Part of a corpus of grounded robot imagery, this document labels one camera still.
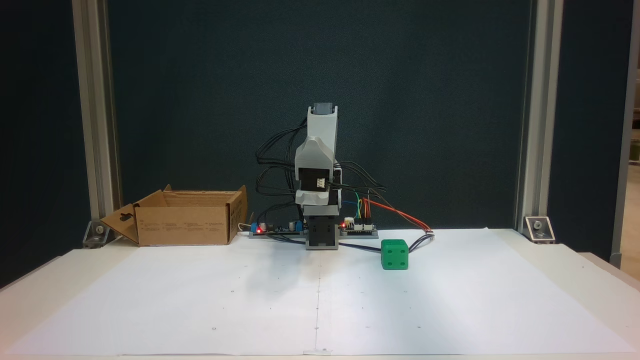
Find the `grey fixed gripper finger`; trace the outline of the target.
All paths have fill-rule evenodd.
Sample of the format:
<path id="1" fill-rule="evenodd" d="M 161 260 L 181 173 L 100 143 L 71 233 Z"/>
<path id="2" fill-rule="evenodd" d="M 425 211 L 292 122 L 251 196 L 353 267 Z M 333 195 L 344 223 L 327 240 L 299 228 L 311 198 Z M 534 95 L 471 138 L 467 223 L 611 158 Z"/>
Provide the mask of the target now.
<path id="1" fill-rule="evenodd" d="M 334 168 L 335 155 L 320 139 L 307 137 L 295 150 L 295 169 L 324 169 Z"/>

